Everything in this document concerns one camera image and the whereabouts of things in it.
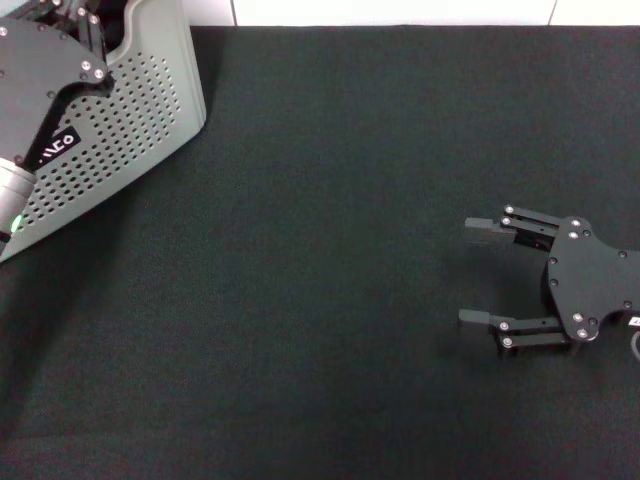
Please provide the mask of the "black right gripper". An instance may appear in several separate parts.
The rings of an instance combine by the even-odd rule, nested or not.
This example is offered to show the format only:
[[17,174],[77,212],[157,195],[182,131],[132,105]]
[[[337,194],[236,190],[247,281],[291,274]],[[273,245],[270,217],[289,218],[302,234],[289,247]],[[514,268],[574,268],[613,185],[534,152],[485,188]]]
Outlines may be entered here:
[[549,252],[547,276],[555,316],[516,319],[460,309],[458,328],[489,335],[497,354],[558,350],[575,355],[607,322],[639,328],[639,253],[607,245],[584,218],[555,217],[506,205],[496,220],[468,217],[465,239],[507,242]]

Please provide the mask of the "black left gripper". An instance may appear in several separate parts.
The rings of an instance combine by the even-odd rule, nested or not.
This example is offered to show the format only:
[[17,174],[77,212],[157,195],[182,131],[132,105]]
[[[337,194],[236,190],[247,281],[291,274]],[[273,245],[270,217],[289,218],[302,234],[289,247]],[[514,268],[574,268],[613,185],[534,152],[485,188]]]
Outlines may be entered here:
[[[104,32],[90,3],[36,2],[34,20],[3,18],[1,27],[1,157],[34,170],[68,106],[114,87]],[[67,22],[69,32],[39,23]]]

